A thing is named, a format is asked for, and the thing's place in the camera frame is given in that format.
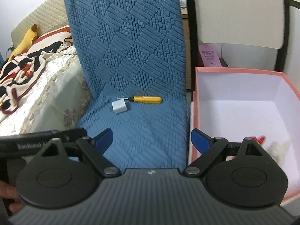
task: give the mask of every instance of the bed headboard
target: bed headboard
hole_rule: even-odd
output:
[[[14,47],[23,40],[27,30],[37,24],[37,35],[41,36],[55,26],[68,20],[64,0],[47,0],[24,18],[11,32]]]

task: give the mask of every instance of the logo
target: logo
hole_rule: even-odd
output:
[[[43,146],[45,146],[46,142],[39,142],[39,143],[32,143],[32,144],[18,144],[17,148],[19,150],[28,150],[28,149],[41,149]]]
[[[150,170],[150,171],[148,171],[148,174],[153,175],[153,174],[156,174],[156,172],[154,170]]]

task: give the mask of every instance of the white power adapter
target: white power adapter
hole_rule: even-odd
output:
[[[126,112],[127,111],[127,106],[125,104],[124,99],[120,99],[117,101],[113,101],[112,102],[112,109],[113,111],[118,114],[118,113],[122,113],[122,112]]]

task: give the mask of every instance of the yellow plush toy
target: yellow plush toy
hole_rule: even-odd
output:
[[[37,25],[34,24],[26,32],[23,40],[17,46],[17,48],[14,49],[14,51],[11,53],[8,60],[10,61],[13,56],[20,55],[25,49],[29,49],[32,46],[32,44],[37,40],[37,38],[38,38]]]

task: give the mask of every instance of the open box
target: open box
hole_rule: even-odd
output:
[[[272,142],[290,142],[281,168],[289,181],[282,205],[300,214],[300,94],[284,73],[196,67],[193,128],[230,142],[265,135]],[[191,145],[189,163],[200,153]]]

